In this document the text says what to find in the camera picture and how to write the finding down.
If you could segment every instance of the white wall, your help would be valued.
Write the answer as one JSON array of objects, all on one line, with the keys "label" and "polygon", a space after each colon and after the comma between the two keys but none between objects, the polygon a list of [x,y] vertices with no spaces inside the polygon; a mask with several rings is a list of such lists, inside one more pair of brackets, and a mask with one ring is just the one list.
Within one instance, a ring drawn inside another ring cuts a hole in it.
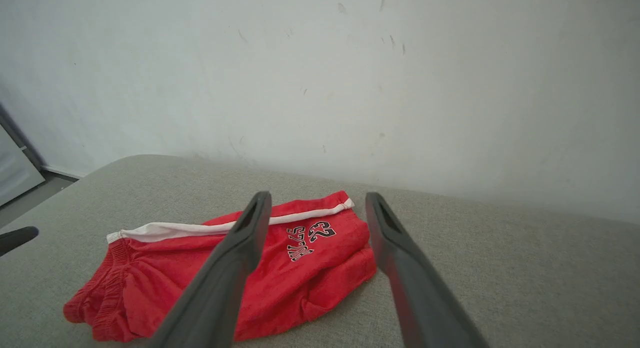
[{"label": "white wall", "polygon": [[199,155],[640,223],[639,91],[640,0],[0,0],[0,102],[77,175]]}]

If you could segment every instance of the bulls logo text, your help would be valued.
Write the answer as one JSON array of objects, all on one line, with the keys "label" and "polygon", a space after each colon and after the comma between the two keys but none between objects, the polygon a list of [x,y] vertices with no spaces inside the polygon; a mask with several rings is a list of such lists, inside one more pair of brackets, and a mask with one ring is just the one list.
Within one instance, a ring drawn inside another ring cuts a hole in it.
[{"label": "bulls logo text", "polygon": [[[306,227],[301,225],[299,227],[295,227],[293,229],[288,228],[286,230],[288,238],[293,241],[292,244],[286,246],[286,252],[292,262],[297,262],[301,257],[310,255],[314,252],[314,250],[307,245],[305,239],[306,229]],[[317,222],[314,225],[311,225],[308,230],[309,243],[313,243],[317,239],[321,239],[323,237],[331,237],[335,235],[336,231],[331,229],[331,225],[328,222]]]}]

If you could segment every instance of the gray fabric surface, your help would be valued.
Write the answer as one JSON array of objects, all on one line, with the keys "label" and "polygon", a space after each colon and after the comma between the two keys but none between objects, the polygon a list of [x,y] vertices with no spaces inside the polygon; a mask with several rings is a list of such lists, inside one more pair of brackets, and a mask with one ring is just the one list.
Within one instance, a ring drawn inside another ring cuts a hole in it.
[{"label": "gray fabric surface", "polygon": [[[41,235],[0,257],[1,345],[122,346],[95,342],[88,325],[62,316],[111,232],[201,223],[243,209],[260,190],[279,204],[341,189],[361,218],[365,193],[382,193],[492,346],[640,346],[638,225],[154,155],[115,161],[3,229],[34,225]],[[386,347],[402,337],[378,272],[316,321],[237,345]]]}]

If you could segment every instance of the baseboard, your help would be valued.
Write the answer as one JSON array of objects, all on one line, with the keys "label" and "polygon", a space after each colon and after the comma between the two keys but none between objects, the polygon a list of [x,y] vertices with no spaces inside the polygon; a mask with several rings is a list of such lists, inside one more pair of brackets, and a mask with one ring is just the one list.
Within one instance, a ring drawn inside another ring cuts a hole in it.
[{"label": "baseboard", "polygon": [[55,173],[57,175],[61,175],[61,176],[67,176],[67,177],[71,177],[72,179],[83,179],[86,174],[80,174],[77,172],[69,172],[66,169],[61,169],[61,168],[57,168],[56,166],[51,166],[51,165],[47,165],[47,164],[43,164],[42,165],[42,170],[45,170],[47,172],[51,172],[51,173]]}]

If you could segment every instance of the black object edge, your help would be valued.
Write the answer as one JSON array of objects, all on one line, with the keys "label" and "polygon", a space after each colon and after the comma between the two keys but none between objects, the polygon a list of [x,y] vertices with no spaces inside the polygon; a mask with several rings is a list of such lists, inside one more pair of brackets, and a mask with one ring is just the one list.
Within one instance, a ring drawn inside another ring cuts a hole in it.
[{"label": "black object edge", "polygon": [[487,347],[434,266],[379,193],[366,194],[375,263],[391,284],[407,347]]},{"label": "black object edge", "polygon": [[0,257],[38,237],[36,227],[24,227],[0,234]]},{"label": "black object edge", "polygon": [[272,196],[259,191],[185,289],[149,347],[230,347],[245,282],[263,254]]}]

